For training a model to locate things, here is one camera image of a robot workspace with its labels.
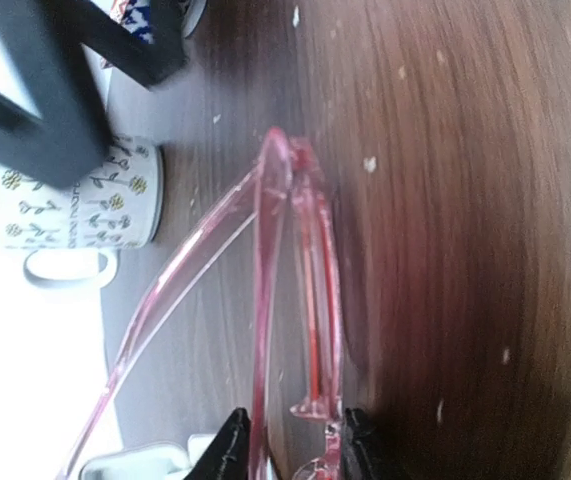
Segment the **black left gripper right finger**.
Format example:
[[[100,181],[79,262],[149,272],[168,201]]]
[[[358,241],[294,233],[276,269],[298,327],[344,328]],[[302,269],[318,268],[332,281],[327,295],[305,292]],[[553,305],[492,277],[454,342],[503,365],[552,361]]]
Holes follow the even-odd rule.
[[[341,475],[351,480],[407,480],[397,456],[386,449],[376,424],[360,408],[346,408],[342,427]]]

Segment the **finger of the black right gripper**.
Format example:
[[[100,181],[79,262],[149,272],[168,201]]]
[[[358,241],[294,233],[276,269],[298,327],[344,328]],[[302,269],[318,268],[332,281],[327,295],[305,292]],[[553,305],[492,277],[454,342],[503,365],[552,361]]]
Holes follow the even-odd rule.
[[[126,60],[123,57],[125,43],[133,38],[91,1],[47,1],[45,5],[62,16],[63,22],[71,27],[81,43],[145,88],[161,84],[186,66],[187,60],[182,68],[162,70],[157,75],[149,68],[136,66],[134,61]]]
[[[37,109],[0,93],[0,164],[67,188],[99,168],[112,143],[76,22],[59,1],[0,1],[0,43]]]

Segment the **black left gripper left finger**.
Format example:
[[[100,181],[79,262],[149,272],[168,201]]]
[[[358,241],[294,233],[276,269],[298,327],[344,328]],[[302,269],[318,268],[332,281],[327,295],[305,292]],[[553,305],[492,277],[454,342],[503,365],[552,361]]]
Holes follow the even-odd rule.
[[[185,480],[244,480],[248,475],[251,420],[234,409]]]

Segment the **pink glasses case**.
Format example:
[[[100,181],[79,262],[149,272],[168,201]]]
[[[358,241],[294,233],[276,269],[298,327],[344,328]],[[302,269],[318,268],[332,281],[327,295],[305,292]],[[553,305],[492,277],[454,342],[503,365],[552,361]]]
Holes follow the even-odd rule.
[[[211,445],[215,434],[193,434],[184,448],[154,443],[91,459],[78,478],[88,480],[185,479]]]

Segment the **rose gold wire glasses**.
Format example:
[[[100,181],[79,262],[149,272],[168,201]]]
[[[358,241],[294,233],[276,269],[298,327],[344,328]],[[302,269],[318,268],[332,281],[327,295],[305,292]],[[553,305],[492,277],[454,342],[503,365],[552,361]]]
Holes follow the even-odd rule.
[[[210,209],[180,244],[140,300],[121,341],[108,379],[78,439],[59,470],[72,476],[105,409],[166,320],[246,229],[253,232],[253,375],[247,479],[268,472],[270,354],[277,318],[277,275],[283,230],[292,220],[297,315],[306,331],[306,391],[291,408],[294,417],[320,424],[323,452],[295,471],[298,479],[341,475],[343,424],[343,309],[325,177],[309,142],[270,129],[253,168]]]

